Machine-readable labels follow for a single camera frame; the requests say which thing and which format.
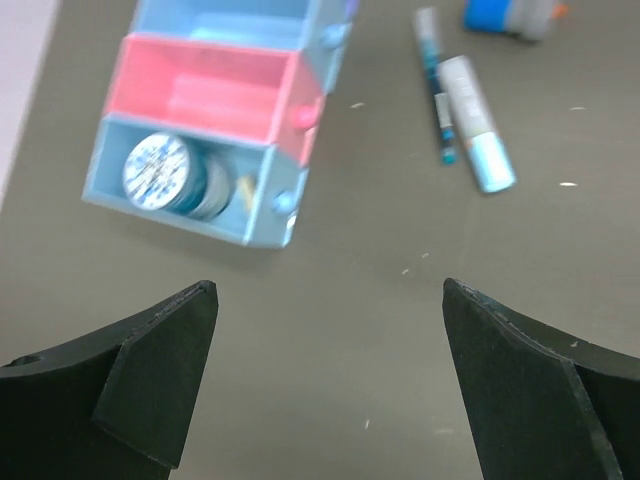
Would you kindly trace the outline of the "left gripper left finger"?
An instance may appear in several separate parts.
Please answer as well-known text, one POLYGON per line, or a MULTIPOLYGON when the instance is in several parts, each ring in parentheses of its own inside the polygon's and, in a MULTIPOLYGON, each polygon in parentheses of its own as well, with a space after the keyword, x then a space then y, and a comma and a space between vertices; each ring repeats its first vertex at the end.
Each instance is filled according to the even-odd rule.
POLYGON ((1 368, 4 479, 166 479, 218 315, 211 281, 1 368))

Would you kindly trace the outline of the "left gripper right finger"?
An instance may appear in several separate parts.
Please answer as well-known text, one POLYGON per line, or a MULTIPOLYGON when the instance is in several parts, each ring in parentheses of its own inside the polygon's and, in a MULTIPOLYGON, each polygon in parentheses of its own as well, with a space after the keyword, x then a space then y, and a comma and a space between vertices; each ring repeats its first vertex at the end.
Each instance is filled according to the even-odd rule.
POLYGON ((484 478, 638 478, 638 358, 452 278, 442 310, 484 478))

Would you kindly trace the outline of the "blue slime jar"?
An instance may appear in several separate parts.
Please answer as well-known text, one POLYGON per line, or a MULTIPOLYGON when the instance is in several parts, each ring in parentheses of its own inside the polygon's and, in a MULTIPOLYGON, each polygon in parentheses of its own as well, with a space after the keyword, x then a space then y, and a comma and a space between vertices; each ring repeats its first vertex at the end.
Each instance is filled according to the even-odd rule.
POLYGON ((232 196, 231 175, 219 156, 168 132, 153 133, 132 149, 122 184, 141 210, 196 219, 219 215, 232 196))

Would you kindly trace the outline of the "beige eraser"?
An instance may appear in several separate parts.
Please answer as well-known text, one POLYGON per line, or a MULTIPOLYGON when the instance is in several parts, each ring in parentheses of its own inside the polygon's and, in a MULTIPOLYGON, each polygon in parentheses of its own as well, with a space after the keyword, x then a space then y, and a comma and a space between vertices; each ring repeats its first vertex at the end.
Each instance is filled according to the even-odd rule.
POLYGON ((244 204, 245 211, 250 214, 254 208, 257 181, 254 175, 240 176, 236 181, 236 189, 244 204))

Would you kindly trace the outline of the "light blue highlighter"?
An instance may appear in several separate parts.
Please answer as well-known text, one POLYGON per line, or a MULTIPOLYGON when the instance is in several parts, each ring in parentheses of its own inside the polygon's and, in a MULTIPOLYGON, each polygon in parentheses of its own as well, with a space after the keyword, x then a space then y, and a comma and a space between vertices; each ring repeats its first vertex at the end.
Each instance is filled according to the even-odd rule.
POLYGON ((511 188, 515 171, 471 60, 464 55, 444 60, 438 74, 479 189, 492 194, 511 188))

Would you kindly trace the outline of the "pink drawer box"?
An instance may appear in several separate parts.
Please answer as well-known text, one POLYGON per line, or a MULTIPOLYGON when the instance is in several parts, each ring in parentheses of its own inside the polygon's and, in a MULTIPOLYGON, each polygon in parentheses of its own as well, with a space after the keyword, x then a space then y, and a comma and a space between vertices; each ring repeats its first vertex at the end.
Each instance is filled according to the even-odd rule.
POLYGON ((326 94, 300 51, 129 34, 104 110, 309 162, 326 94))

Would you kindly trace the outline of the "purple drawer box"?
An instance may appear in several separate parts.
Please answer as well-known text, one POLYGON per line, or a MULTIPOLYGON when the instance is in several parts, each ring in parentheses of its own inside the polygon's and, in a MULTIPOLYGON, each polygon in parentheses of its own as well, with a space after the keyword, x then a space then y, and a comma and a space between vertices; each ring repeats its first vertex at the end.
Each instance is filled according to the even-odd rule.
POLYGON ((349 18, 354 17, 358 12, 359 4, 360 4, 359 0, 347 0, 345 3, 346 16, 349 18))

